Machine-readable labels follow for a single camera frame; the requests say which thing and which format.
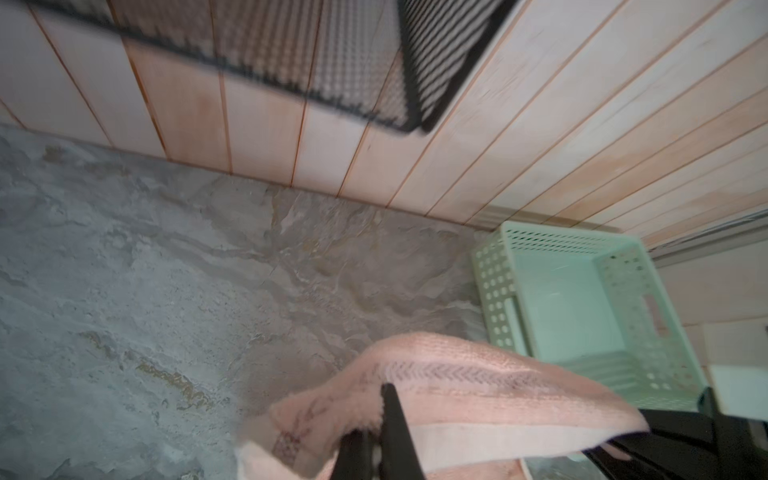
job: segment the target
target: green plastic basket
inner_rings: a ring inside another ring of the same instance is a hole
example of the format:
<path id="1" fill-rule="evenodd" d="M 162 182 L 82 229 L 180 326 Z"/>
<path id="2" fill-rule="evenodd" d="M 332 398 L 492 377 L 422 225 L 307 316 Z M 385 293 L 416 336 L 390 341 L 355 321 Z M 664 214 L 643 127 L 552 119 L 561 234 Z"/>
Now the green plastic basket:
<path id="1" fill-rule="evenodd" d="M 638 408 L 696 411 L 706 381 L 639 239 L 508 221 L 472 264 L 492 344 Z"/>

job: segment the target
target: wooden plank wall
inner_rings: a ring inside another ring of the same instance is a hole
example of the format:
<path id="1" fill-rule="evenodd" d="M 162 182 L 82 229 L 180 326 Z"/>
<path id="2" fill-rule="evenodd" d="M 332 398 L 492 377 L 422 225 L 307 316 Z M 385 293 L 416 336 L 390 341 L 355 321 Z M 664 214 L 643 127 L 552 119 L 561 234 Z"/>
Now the wooden plank wall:
<path id="1" fill-rule="evenodd" d="M 442 123 L 404 135 L 0 3 L 0 123 L 481 228 L 604 228 L 653 247 L 768 206 L 767 35 L 768 0 L 521 0 Z"/>

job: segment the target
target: black wire mesh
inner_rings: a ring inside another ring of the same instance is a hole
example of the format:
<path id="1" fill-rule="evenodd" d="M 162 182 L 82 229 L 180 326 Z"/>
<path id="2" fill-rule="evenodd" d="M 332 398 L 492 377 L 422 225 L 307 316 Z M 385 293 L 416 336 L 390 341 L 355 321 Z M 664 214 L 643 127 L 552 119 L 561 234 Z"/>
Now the black wire mesh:
<path id="1" fill-rule="evenodd" d="M 400 131 L 437 124 L 516 2 L 25 1 Z"/>

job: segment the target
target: folded towel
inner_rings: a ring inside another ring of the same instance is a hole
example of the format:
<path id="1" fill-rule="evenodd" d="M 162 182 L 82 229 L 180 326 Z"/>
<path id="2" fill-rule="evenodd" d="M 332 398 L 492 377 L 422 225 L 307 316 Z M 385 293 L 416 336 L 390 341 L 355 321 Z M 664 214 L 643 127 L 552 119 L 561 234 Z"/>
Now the folded towel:
<path id="1" fill-rule="evenodd" d="M 388 382 L 430 479 L 515 478 L 516 459 L 648 430 L 636 408 L 590 379 L 487 344 L 413 333 L 375 343 L 323 385 L 248 419 L 238 479 L 327 478 L 346 433 L 379 430 Z"/>

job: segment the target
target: black mesh basket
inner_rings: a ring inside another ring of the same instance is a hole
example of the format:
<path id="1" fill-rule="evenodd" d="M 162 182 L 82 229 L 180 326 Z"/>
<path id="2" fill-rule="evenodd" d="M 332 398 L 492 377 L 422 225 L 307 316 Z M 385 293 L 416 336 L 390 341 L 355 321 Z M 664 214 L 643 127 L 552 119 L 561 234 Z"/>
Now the black mesh basket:
<path id="1" fill-rule="evenodd" d="M 26 0 L 399 131 L 430 131 L 517 0 Z"/>

